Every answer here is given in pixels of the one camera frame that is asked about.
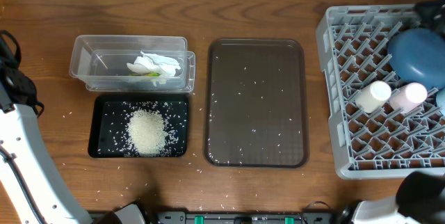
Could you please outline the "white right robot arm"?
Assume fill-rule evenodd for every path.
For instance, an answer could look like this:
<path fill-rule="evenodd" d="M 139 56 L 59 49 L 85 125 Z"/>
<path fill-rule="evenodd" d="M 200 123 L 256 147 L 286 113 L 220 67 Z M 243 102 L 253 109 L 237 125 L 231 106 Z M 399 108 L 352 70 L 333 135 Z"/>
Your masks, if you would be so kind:
<path fill-rule="evenodd" d="M 444 177 L 413 172 L 393 198 L 354 202 L 335 222 L 444 224 Z"/>

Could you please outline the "white cup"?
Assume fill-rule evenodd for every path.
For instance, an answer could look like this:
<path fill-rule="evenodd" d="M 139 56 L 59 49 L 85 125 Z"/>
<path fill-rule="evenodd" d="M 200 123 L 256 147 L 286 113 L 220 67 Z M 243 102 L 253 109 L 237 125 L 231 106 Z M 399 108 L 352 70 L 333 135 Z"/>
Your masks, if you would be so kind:
<path fill-rule="evenodd" d="M 358 108 L 365 113 L 372 113 L 381 108 L 391 97 L 392 90 L 390 86 L 383 81 L 374 81 L 367 87 L 360 90 L 355 103 Z"/>

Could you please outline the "white tissue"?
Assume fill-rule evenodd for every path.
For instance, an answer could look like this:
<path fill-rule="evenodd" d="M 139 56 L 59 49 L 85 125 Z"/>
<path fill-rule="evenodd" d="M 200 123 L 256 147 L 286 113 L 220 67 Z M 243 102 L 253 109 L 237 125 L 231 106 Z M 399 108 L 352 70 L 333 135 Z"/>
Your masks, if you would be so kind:
<path fill-rule="evenodd" d="M 133 63 L 127 63 L 127 68 L 134 73 L 158 72 L 161 77 L 175 77 L 181 70 L 179 62 L 171 57 L 141 52 Z"/>

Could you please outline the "yellow snack wrapper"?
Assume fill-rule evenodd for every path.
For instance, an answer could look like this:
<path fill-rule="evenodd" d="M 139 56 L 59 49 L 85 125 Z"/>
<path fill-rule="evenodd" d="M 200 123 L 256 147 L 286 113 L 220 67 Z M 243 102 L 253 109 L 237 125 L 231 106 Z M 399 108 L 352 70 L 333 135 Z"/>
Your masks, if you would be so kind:
<path fill-rule="evenodd" d="M 127 76 L 130 77 L 160 77 L 161 74 L 158 72 L 148 72 L 148 73 L 132 73 L 132 74 L 128 74 Z"/>

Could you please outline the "light blue small bowl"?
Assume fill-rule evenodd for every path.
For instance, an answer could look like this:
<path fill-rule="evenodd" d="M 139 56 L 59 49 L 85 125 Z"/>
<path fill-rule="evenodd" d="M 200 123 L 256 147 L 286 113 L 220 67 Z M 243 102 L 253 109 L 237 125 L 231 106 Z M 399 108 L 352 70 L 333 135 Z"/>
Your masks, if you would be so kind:
<path fill-rule="evenodd" d="M 435 97 L 436 105 L 440 108 L 440 113 L 445 115 L 445 88 L 437 92 Z"/>

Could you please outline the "pink cup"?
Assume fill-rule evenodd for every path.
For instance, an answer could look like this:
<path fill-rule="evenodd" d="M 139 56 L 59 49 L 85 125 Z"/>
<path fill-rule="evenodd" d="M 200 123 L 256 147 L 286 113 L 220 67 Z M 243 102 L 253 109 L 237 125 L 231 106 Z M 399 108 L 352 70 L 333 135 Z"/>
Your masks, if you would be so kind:
<path fill-rule="evenodd" d="M 401 113 L 409 113 L 422 104 L 428 96 L 426 87 L 420 83 L 409 83 L 399 89 L 399 93 L 394 95 L 389 104 L 394 109 L 402 109 Z"/>

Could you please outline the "large blue plate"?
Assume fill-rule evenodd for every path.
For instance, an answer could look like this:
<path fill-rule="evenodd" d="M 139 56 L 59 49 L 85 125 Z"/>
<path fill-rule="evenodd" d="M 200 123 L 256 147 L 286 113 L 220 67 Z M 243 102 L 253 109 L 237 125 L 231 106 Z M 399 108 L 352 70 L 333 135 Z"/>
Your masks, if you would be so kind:
<path fill-rule="evenodd" d="M 444 88 L 444 38 L 430 29 L 409 29 L 388 44 L 389 64 L 406 82 Z"/>

